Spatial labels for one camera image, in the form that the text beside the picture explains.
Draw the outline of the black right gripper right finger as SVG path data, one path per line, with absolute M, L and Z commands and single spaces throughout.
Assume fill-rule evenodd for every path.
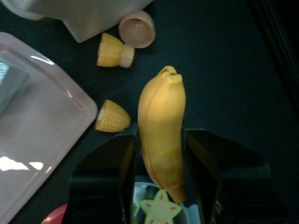
M 187 129 L 183 141 L 200 223 L 293 224 L 266 160 L 203 129 Z

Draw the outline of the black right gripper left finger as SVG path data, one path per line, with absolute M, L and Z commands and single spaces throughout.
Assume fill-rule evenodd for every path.
M 79 162 L 63 224 L 131 224 L 136 131 L 134 123 Z

